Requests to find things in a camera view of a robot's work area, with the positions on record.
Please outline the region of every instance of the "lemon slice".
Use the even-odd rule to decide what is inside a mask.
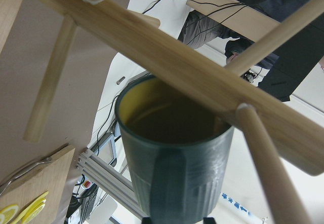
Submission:
[[[7,224],[17,214],[19,209],[18,205],[8,205],[4,209],[0,210],[0,214],[5,216],[3,224]]]
[[[5,222],[5,215],[0,214],[0,224],[4,224]]]
[[[16,224],[35,204],[40,203],[40,200],[44,199],[49,194],[48,191],[38,196],[30,205],[28,205],[10,224]]]
[[[33,220],[45,207],[45,203],[40,203],[35,208],[30,209],[21,219],[21,224],[27,224]]]

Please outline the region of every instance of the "person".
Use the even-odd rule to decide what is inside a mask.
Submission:
[[[293,12],[303,6],[309,0],[238,0],[247,4],[251,8],[282,22]],[[226,26],[206,17],[194,10],[189,13],[184,26],[180,32],[178,40],[197,49],[214,38],[237,38],[229,41],[225,47],[227,62],[234,59],[239,53],[243,52],[253,42]],[[277,61],[278,56],[270,54],[256,65],[265,69],[271,69]]]

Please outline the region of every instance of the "wire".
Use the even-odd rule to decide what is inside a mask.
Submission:
[[[235,7],[235,6],[242,6],[242,5],[245,5],[245,6],[246,6],[246,4],[244,4],[244,3],[238,3],[238,4],[234,4],[234,5],[226,6],[226,7],[224,7],[224,8],[221,8],[221,9],[215,10],[215,11],[213,11],[213,12],[207,14],[207,15],[204,15],[203,17],[199,18],[197,21],[200,22],[201,20],[205,19],[206,17],[209,17],[210,15],[215,14],[216,12],[219,12],[219,11],[221,11],[221,10],[225,10],[225,9],[232,8],[232,7]],[[193,22],[191,22],[190,24],[184,26],[182,29],[185,29],[185,28],[187,28],[187,27],[189,27],[189,26],[191,26],[191,25],[197,23],[197,21],[193,21]]]
[[[258,74],[257,74],[257,76],[255,78],[257,78],[259,76],[259,74],[261,73],[262,69],[263,69],[263,67],[261,67],[260,72],[258,72]]]
[[[99,140],[99,133],[100,133],[101,129],[103,128],[103,126],[107,123],[107,121],[108,121],[108,119],[109,119],[109,117],[110,117],[110,114],[111,114],[111,110],[112,110],[113,103],[115,102],[115,100],[116,100],[117,97],[119,97],[119,95],[116,95],[116,96],[113,98],[113,100],[112,100],[112,102],[111,102],[110,110],[109,110],[109,113],[108,113],[108,117],[107,117],[106,121],[103,123],[103,125],[101,125],[101,127],[100,127],[100,129],[99,129],[99,131],[98,131],[98,133],[97,133],[97,143],[96,143],[96,146],[97,146],[97,148],[98,148],[97,156],[99,155],[99,141],[100,141],[100,140],[102,139],[102,137],[105,135],[105,134],[103,134],[102,137],[101,137],[100,140]]]
[[[111,128],[111,126],[112,126],[115,122],[116,122],[116,118],[114,118],[114,119],[111,121],[110,125],[108,126],[107,130],[105,131],[105,133],[104,133],[103,135],[105,135],[105,134],[108,132],[108,130]]]
[[[86,197],[90,197],[94,192],[95,192],[95,188],[94,189],[91,189],[91,187],[89,189],[87,189],[89,191],[89,194],[85,195],[85,196],[81,196],[81,197],[76,197],[76,199],[84,199]]]
[[[83,183],[85,182],[85,180],[86,180],[86,177],[84,176],[84,174],[82,174],[81,182],[80,182],[80,183],[77,183],[77,184],[74,185],[74,186],[79,186],[79,185],[83,184]]]
[[[116,139],[115,139],[115,142],[117,142],[122,136],[118,136]]]
[[[157,0],[151,8],[145,10],[142,14],[145,14],[146,12],[150,11],[151,9],[153,9],[154,6],[157,5],[160,1],[161,0]],[[189,0],[189,1],[195,2],[195,3],[200,4],[200,5],[213,5],[213,6],[216,6],[216,7],[223,7],[223,6],[226,6],[226,5],[240,4],[240,2],[235,2],[235,3],[228,3],[228,4],[223,4],[223,5],[217,5],[217,4],[214,4],[214,3],[198,2],[198,1],[195,1],[195,0]]]
[[[213,26],[213,27],[211,27],[211,28],[209,28],[209,29],[206,29],[206,30],[203,30],[203,31],[201,31],[201,32],[199,32],[193,39],[191,39],[191,41],[190,42],[188,42],[187,43],[187,45],[189,45],[197,36],[199,36],[200,34],[202,34],[202,33],[204,33],[204,32],[206,32],[206,31],[209,31],[209,30],[211,30],[211,29],[214,29],[215,27],[217,27],[217,26],[219,26],[220,24],[222,24],[224,21],[226,21],[226,20],[228,20],[229,18],[231,18],[233,15],[235,15],[235,14],[237,14],[239,11],[241,11],[243,8],[245,8],[247,5],[244,5],[242,8],[240,8],[239,10],[237,10],[236,12],[234,12],[233,14],[231,14],[230,16],[228,16],[226,19],[224,19],[224,20],[222,20],[220,23],[218,23],[217,25],[215,25],[215,26]]]

